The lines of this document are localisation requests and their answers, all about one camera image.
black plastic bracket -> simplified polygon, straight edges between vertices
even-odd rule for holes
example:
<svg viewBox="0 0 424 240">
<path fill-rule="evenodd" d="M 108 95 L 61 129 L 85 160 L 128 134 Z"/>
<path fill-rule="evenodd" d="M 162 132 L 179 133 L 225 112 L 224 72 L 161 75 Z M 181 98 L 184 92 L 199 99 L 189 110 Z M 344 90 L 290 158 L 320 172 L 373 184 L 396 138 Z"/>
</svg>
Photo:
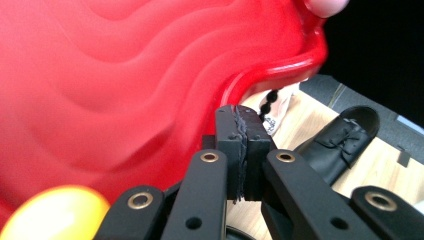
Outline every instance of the black plastic bracket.
<svg viewBox="0 0 424 240">
<path fill-rule="evenodd" d="M 345 201 L 295 152 L 271 151 L 264 164 L 264 171 L 272 187 L 278 189 L 278 200 L 293 223 L 290 238 L 378 239 Z M 279 235 L 279 231 L 271 231 L 271 235 L 273 239 L 287 237 Z"/>
<path fill-rule="evenodd" d="M 382 239 L 422 239 L 424 217 L 396 194 L 366 186 L 356 188 L 350 205 Z"/>
<path fill-rule="evenodd" d="M 129 189 L 109 209 L 94 239 L 157 238 L 163 200 L 163 193 L 151 186 Z"/>
<path fill-rule="evenodd" d="M 175 199 L 161 239 L 225 239 L 227 158 L 197 152 Z"/>
<path fill-rule="evenodd" d="M 262 164 L 275 144 L 257 113 L 245 106 L 219 108 L 216 118 L 216 148 L 228 157 L 227 197 L 260 201 L 265 177 Z"/>
</svg>

red plastic toy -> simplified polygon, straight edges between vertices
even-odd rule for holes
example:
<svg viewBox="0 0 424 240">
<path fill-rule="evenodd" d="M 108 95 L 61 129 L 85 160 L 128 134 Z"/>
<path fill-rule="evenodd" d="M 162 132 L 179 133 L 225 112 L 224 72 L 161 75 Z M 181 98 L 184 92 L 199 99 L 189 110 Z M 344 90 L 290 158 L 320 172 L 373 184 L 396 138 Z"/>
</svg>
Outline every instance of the red plastic toy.
<svg viewBox="0 0 424 240">
<path fill-rule="evenodd" d="M 303 0 L 0 2 L 0 226 L 54 186 L 113 202 L 184 176 L 213 113 L 313 75 Z"/>
</svg>

yellow ball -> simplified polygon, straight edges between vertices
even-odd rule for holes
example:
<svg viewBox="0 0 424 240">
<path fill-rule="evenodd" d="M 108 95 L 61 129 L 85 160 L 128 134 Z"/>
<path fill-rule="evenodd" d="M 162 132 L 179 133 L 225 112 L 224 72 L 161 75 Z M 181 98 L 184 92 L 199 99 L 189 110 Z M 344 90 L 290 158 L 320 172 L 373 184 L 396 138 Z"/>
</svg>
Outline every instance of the yellow ball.
<svg viewBox="0 0 424 240">
<path fill-rule="evenodd" d="M 110 205 L 83 186 L 43 191 L 20 206 L 6 222 L 0 240 L 93 239 Z"/>
</svg>

black background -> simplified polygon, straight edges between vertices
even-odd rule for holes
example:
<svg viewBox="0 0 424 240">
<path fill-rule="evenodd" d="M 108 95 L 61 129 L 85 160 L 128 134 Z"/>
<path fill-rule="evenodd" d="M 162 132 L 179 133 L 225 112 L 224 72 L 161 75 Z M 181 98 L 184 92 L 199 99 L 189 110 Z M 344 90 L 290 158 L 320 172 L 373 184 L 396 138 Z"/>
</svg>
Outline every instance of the black background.
<svg viewBox="0 0 424 240">
<path fill-rule="evenodd" d="M 420 0 L 351 0 L 325 24 L 320 73 L 424 126 L 424 7 Z"/>
</svg>

black shoe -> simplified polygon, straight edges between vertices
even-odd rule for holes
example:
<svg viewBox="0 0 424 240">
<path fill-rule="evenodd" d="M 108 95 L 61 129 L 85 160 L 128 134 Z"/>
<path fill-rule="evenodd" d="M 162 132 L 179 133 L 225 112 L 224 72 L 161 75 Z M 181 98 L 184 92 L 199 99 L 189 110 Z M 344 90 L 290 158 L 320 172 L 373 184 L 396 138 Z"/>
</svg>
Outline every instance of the black shoe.
<svg viewBox="0 0 424 240">
<path fill-rule="evenodd" d="M 379 128 L 380 119 L 374 109 L 351 107 L 294 151 L 331 186 L 355 164 Z"/>
</svg>

